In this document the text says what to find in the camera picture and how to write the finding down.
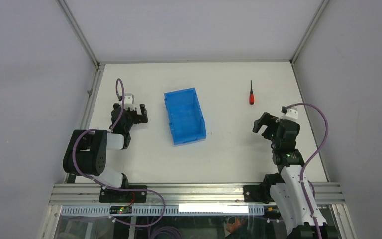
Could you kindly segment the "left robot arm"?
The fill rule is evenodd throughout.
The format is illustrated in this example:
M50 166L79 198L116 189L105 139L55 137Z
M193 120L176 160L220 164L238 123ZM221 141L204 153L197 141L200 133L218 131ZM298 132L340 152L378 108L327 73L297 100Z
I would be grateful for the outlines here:
M115 103L111 112L114 129L74 130L63 158L66 173L97 180L104 189L110 188L110 195L117 202L129 198L130 189L126 175L106 166L109 150L126 150L131 142L130 131L136 124L147 123L147 109L122 107Z

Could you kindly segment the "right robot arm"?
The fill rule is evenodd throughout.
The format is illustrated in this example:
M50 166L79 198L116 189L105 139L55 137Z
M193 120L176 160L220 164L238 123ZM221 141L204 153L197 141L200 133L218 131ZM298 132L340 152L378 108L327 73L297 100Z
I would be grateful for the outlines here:
M262 137L271 142L272 160L278 172L265 175L260 199L275 202L289 239L337 239L339 234L322 215L306 177L305 162L296 148L300 125L298 111L289 109L281 117L264 112L254 122L253 132L265 126Z

